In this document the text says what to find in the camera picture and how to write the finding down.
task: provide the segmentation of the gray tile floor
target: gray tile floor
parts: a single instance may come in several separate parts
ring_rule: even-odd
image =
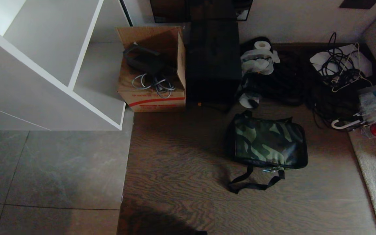
[[[122,131],[0,131],[0,234],[115,234],[133,116]]]

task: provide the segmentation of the wood grain floor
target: wood grain floor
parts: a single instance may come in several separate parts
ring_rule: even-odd
[[[264,101],[254,116],[293,116],[306,131],[308,166],[287,171],[267,191],[227,191],[246,171],[223,149],[228,123],[243,110],[136,113],[118,234],[376,234],[349,137],[318,129],[305,106]],[[271,177],[257,169],[251,180]]]

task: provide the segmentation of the white shelving unit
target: white shelving unit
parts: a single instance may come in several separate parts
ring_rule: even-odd
[[[1,129],[120,130],[124,49],[115,27],[129,24],[119,0],[7,1],[0,0]]]

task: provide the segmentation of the open cardboard box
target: open cardboard box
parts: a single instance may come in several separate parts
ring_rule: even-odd
[[[132,80],[143,72],[127,65],[125,58],[121,62],[118,92],[135,112],[174,112],[184,111],[185,96],[185,46],[182,42],[182,28],[179,26],[125,27],[117,28],[125,49],[134,42],[160,52],[160,57],[173,68],[166,77],[176,87],[169,98],[161,98],[154,88],[140,90],[132,85]],[[140,79],[134,82],[141,87]]]

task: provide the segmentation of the camouflage bag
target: camouflage bag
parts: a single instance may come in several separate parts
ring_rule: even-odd
[[[247,172],[228,184],[230,192],[242,189],[266,190],[279,180],[285,179],[285,168],[299,169],[308,163],[304,129],[292,123],[292,117],[266,120],[252,117],[247,110],[236,114],[227,131],[228,151],[235,162],[248,165]],[[254,167],[265,172],[278,172],[268,184],[246,183],[234,188],[233,184],[246,180]]]

